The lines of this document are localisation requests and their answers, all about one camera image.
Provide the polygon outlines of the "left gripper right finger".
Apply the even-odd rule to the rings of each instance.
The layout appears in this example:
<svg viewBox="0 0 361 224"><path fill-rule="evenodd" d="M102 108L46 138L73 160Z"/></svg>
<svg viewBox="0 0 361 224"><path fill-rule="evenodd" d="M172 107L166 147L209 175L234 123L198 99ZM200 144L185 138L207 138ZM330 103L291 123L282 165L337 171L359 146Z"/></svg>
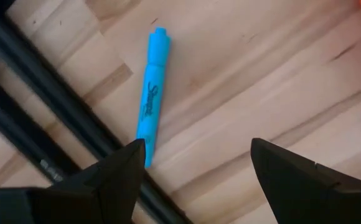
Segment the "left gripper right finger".
<svg viewBox="0 0 361 224"><path fill-rule="evenodd" d="M278 224L361 224L361 180L261 138L256 176Z"/></svg>

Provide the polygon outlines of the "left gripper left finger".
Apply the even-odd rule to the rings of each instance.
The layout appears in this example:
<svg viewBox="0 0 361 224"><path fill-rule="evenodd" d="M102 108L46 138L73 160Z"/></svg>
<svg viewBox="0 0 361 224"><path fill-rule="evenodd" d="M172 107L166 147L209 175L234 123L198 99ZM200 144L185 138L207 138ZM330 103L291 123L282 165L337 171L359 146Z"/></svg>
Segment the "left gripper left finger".
<svg viewBox="0 0 361 224"><path fill-rule="evenodd" d="M28 191L35 224L130 224L144 175L137 139L47 189Z"/></svg>

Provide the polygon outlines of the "light blue Sharpie highlighter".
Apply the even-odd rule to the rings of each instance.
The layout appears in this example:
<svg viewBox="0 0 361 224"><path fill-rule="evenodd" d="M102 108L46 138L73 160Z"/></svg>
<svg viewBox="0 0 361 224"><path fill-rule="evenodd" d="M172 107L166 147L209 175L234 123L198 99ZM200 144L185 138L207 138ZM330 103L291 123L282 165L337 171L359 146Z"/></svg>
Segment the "light blue Sharpie highlighter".
<svg viewBox="0 0 361 224"><path fill-rule="evenodd" d="M154 156L157 129L164 91L166 64L171 48L171 38L162 27L149 35L146 68L144 72L139 107L136 138L144 139L146 158L144 166L151 166Z"/></svg>

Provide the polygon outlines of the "black aluminium table frame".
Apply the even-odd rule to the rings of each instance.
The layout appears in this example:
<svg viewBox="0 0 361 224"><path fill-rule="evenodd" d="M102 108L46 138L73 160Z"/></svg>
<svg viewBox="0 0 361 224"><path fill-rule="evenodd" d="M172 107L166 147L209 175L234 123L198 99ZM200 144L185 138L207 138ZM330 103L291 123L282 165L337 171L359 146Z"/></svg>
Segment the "black aluminium table frame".
<svg viewBox="0 0 361 224"><path fill-rule="evenodd" d="M0 57L97 158L123 147L91 108L6 16L15 0L0 0Z"/></svg>

